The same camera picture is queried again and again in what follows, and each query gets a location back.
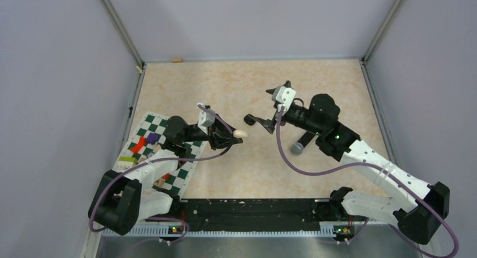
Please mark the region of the cream earbud charging case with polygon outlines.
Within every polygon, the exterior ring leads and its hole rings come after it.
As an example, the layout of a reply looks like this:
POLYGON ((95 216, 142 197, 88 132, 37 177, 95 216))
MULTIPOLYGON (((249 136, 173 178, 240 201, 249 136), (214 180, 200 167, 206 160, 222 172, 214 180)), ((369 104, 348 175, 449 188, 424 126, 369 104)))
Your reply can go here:
POLYGON ((235 138, 248 138, 249 133, 245 130, 236 129, 233 131, 233 136, 235 138))

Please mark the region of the black earbud charging case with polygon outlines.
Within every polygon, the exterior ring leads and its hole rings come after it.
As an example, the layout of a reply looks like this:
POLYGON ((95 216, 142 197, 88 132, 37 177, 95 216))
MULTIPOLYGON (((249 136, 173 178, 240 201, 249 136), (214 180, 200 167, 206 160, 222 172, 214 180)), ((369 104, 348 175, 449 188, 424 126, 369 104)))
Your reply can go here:
POLYGON ((244 116, 244 122, 250 126, 256 123, 254 116, 252 116, 251 114, 247 114, 246 116, 244 116))

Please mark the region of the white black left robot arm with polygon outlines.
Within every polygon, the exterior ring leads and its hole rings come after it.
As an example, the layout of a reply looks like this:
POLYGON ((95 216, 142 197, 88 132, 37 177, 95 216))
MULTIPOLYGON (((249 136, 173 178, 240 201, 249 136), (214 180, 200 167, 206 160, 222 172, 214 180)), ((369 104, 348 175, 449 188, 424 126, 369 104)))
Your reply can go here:
POLYGON ((196 124, 180 116, 170 117, 163 132, 164 144, 156 153, 122 172, 104 173, 88 210, 89 228, 123 236, 138 221, 157 221, 185 226, 180 197, 169 190, 156 190, 154 183, 183 164, 192 164, 188 142, 208 142, 213 150, 226 153, 249 136, 223 121, 218 114, 204 112, 196 124))

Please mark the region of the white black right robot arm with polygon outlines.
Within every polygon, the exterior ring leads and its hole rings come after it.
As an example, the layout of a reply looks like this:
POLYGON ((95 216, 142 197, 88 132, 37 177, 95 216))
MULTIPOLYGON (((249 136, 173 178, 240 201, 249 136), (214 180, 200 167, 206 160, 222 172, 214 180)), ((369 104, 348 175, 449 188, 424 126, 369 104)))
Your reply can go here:
POLYGON ((342 187, 331 195, 330 213, 338 220, 349 215, 388 223, 420 245, 428 244, 449 213, 450 190, 414 177, 373 150, 360 136, 339 121, 340 108, 324 93, 312 97, 308 107, 296 104, 290 82, 268 90, 276 113, 270 132, 291 124, 315 138, 317 147, 352 167, 386 192, 385 197, 342 187))

